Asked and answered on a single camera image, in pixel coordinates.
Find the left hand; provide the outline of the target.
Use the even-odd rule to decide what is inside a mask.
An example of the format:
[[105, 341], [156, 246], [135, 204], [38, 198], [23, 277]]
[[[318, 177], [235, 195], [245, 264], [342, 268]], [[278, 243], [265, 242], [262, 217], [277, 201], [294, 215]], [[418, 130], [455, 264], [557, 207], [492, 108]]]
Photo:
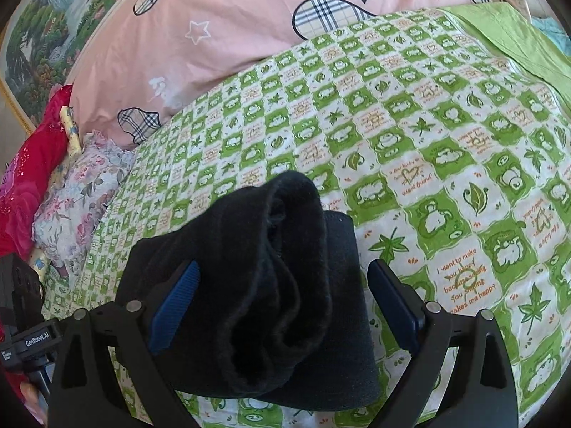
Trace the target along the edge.
[[20, 384], [20, 391], [24, 397], [26, 409], [29, 410], [33, 416], [44, 419], [45, 411], [40, 405], [40, 393], [38, 390], [31, 383], [22, 382]]

